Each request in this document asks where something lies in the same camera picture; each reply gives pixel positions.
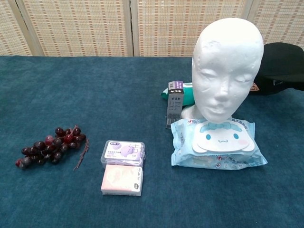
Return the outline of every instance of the blue tablecloth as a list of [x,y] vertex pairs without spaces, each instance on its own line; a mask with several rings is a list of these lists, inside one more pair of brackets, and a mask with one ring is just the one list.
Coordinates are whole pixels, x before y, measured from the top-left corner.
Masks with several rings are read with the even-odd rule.
[[[160,92],[177,79],[191,81],[191,58],[0,57],[0,227],[303,227],[304,93],[249,96],[234,114],[256,123],[267,165],[171,167]],[[90,139],[78,170],[81,150],[15,166],[23,147],[75,124]],[[145,143],[141,197],[102,195],[109,139]]]

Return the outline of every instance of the grape bunch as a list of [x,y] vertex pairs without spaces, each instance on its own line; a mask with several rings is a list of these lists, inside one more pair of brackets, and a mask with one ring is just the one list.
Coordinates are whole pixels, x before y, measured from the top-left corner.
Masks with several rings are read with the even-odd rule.
[[24,158],[19,158],[16,161],[16,166],[25,169],[30,164],[37,163],[43,165],[46,161],[52,164],[57,164],[67,153],[68,149],[78,149],[81,142],[86,140],[86,135],[81,134],[79,127],[74,129],[66,129],[65,131],[58,127],[55,130],[55,138],[48,135],[45,141],[37,141],[31,147],[25,147],[21,153]]

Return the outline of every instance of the small box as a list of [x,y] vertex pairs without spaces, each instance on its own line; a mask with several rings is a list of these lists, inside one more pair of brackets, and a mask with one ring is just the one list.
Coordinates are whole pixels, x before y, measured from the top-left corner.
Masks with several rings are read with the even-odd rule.
[[143,169],[140,166],[107,165],[100,190],[103,195],[141,196]]
[[143,142],[108,140],[105,143],[100,161],[104,168],[107,164],[143,167],[144,148]]
[[171,128],[171,123],[178,121],[181,117],[182,103],[184,100],[182,83],[182,81],[169,82],[166,128]]

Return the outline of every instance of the woven screen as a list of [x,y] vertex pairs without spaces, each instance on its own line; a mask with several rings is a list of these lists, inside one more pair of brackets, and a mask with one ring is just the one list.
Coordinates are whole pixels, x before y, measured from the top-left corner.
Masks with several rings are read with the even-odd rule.
[[7,1],[0,1],[0,55],[31,55]]
[[124,4],[128,1],[23,2],[46,56],[129,56],[133,53],[132,45],[128,44],[132,40],[131,32],[129,36],[126,33],[130,21],[125,20]]
[[303,0],[261,0],[253,23],[265,43],[284,42],[304,48]]
[[140,56],[192,56],[202,30],[215,20],[240,18],[244,0],[138,0]]

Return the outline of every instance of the green package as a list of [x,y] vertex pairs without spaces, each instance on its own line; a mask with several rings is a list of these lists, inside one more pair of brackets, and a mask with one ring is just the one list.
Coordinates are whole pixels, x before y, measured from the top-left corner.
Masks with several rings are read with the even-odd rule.
[[[194,102],[194,97],[193,97],[192,82],[183,83],[183,89],[184,89],[184,101],[183,101],[182,105],[183,106],[193,105],[195,102]],[[166,88],[161,93],[161,97],[168,100],[168,88]]]

